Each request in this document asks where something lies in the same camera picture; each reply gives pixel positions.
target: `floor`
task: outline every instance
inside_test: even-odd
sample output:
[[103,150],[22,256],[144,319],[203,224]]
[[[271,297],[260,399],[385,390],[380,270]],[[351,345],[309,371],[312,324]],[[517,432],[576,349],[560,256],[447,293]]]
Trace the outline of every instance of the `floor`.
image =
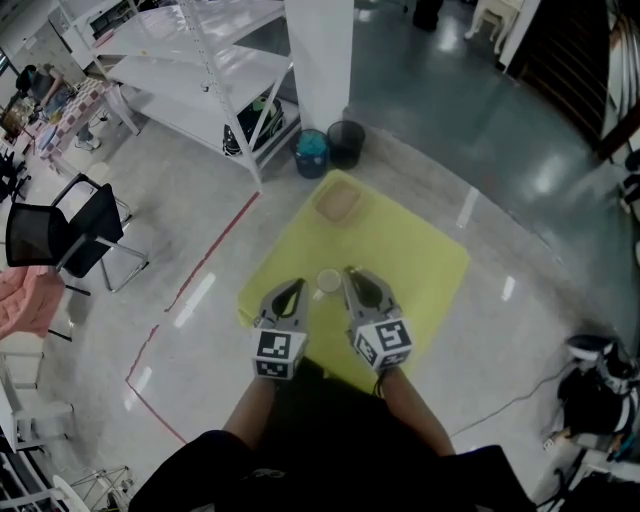
[[625,171],[594,162],[559,112],[495,69],[489,24],[464,39],[472,6],[445,0],[426,33],[411,11],[356,5],[349,114],[429,155],[539,236],[591,296],[594,320],[637,350],[640,232],[616,202]]
[[[590,169],[570,125],[494,71],[481,37],[460,42],[469,10],[445,2],[438,32],[428,35],[396,7],[377,8],[356,13],[350,114],[384,130],[367,132],[353,175],[471,256],[410,378],[458,451],[502,445],[533,494],[554,461],[541,445],[555,382],[467,427],[557,374],[571,334],[611,323],[633,336],[633,230],[612,194],[618,170]],[[376,37],[390,30],[399,37]],[[392,65],[400,72],[384,74]],[[388,102],[377,101],[385,91]],[[431,91],[443,99],[432,101]],[[236,295],[317,182],[297,175],[285,149],[258,195],[244,169],[155,122],[137,137],[113,120],[96,132],[103,147],[67,156],[133,207],[122,243],[147,252],[151,265],[115,295],[94,269],[81,283],[93,295],[67,298],[58,321],[71,320],[74,341],[45,340],[39,393],[75,412],[39,428],[70,434],[49,447],[52,471],[73,480],[88,468],[126,464],[139,486],[184,442],[221,427],[251,379]],[[101,161],[107,166],[93,165]],[[33,158],[29,169],[28,201],[50,202],[64,180]],[[65,201],[65,212],[77,210],[83,194]],[[116,279],[134,264],[114,253],[106,263]]]

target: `black sleeve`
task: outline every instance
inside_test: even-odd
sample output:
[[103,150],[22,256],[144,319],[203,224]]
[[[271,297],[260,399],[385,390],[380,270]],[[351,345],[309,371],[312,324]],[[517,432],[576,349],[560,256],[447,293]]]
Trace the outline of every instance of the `black sleeve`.
[[495,512],[535,512],[500,446],[442,457],[447,480],[460,482],[467,499]]
[[191,510],[214,503],[230,482],[251,471],[251,450],[236,436],[212,430],[180,448],[131,500],[130,512]]

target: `trash can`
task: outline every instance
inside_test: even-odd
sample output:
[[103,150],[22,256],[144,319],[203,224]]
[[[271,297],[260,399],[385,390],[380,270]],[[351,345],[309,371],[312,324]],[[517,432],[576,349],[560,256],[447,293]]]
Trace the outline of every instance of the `trash can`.
[[346,171],[358,165],[364,144],[364,128],[353,121],[339,121],[329,127],[331,163]]
[[327,172],[329,145],[324,133],[318,130],[302,130],[291,139],[291,151],[301,176],[313,180]]

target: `black hair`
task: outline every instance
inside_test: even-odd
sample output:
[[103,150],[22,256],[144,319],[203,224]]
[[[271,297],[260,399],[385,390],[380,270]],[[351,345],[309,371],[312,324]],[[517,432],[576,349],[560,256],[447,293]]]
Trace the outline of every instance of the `black hair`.
[[31,88],[31,79],[29,78],[29,71],[35,72],[36,67],[32,64],[25,66],[22,73],[16,78],[16,88],[23,94],[26,94]]

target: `dark wooden staircase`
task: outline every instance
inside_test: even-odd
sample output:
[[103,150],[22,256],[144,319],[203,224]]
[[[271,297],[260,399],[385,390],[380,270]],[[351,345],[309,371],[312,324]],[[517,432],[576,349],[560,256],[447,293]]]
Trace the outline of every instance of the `dark wooden staircase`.
[[527,32],[519,77],[594,146],[605,118],[609,36],[604,0],[543,0]]

